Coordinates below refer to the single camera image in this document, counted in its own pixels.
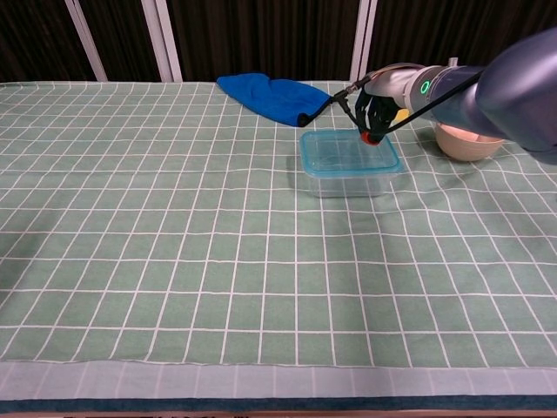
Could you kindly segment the beige bowl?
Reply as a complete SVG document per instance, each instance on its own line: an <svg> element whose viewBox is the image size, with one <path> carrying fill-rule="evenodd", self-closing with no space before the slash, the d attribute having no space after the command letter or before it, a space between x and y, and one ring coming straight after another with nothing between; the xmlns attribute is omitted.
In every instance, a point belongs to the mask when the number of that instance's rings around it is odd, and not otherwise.
<svg viewBox="0 0 557 418"><path fill-rule="evenodd" d="M486 142L468 142L452 138L435 126L435 137L439 148L450 158L473 162L484 158L489 158L495 154L504 144L502 138L494 138L481 135L487 138Z"/></svg>

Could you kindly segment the translucent blue square lid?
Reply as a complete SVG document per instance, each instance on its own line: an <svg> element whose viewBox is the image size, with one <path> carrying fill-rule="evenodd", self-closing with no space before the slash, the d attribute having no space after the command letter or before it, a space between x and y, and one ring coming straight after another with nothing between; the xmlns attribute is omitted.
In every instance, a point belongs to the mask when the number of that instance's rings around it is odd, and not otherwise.
<svg viewBox="0 0 557 418"><path fill-rule="evenodd" d="M299 139L304 171L317 179L364 178L404 171L388 137L378 145L361 140L357 130L308 131Z"/></svg>

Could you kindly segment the clear plastic container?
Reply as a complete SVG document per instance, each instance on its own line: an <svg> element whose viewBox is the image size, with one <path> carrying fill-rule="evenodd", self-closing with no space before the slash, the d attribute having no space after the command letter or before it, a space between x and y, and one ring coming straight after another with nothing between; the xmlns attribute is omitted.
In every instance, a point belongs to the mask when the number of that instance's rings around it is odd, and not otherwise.
<svg viewBox="0 0 557 418"><path fill-rule="evenodd" d="M391 181L398 175L398 172L386 172L359 176L316 177L305 173L303 189L322 199L375 197L386 193Z"/></svg>

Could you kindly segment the dark pleated curtain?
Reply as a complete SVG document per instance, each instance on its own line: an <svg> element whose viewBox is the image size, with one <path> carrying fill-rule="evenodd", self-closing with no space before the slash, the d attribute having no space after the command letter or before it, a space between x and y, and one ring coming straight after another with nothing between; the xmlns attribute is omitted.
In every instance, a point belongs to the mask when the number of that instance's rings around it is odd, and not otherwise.
<svg viewBox="0 0 557 418"><path fill-rule="evenodd" d="M161 80L141 0L79 0L110 81ZM166 0L182 78L349 80L359 0ZM557 27L557 0L379 0L367 71L485 65Z"/></svg>

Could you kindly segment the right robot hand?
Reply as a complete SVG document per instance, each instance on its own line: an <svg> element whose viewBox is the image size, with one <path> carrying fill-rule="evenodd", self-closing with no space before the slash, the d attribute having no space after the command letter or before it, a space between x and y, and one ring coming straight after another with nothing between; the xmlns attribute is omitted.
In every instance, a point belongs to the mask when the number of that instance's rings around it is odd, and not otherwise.
<svg viewBox="0 0 557 418"><path fill-rule="evenodd" d="M354 108L363 142L379 144L399 110L405 108L405 91L423 68L420 64L390 64L366 75Z"/></svg>

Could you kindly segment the green checked tablecloth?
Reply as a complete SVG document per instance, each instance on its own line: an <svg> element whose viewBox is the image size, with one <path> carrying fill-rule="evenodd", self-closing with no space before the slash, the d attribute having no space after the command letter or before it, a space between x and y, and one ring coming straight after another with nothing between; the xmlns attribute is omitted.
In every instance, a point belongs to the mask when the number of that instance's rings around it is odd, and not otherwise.
<svg viewBox="0 0 557 418"><path fill-rule="evenodd" d="M557 168L397 131L378 197L215 84L0 85L0 400L557 395Z"/></svg>

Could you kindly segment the blue cloth pouch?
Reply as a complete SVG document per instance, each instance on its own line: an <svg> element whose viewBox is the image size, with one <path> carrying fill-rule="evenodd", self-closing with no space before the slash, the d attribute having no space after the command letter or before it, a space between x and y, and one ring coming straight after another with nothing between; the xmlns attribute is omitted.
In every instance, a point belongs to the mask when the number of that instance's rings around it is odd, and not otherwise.
<svg viewBox="0 0 557 418"><path fill-rule="evenodd" d="M219 77L217 85L250 111L292 127L309 125L333 102L332 96L309 84L263 73Z"/></svg>

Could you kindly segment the white metal frame post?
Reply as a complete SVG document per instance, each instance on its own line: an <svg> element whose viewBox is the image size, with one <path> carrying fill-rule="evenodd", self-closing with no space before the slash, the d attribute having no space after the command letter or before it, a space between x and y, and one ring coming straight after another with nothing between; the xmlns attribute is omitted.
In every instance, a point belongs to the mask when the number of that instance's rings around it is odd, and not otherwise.
<svg viewBox="0 0 557 418"><path fill-rule="evenodd" d="M349 77L351 81L361 79L367 73L378 1L379 0L359 0L358 19L353 41Z"/></svg>
<svg viewBox="0 0 557 418"><path fill-rule="evenodd" d="M70 13L70 18L77 31L78 37L84 48L86 57L93 70L93 73L98 82L107 82L108 78L104 70L101 57L98 54L97 47L94 43L93 36L89 25L87 24L83 9L79 0L64 0L67 10Z"/></svg>
<svg viewBox="0 0 557 418"><path fill-rule="evenodd" d="M151 45L163 83L182 83L182 73L166 0L141 0Z"/></svg>

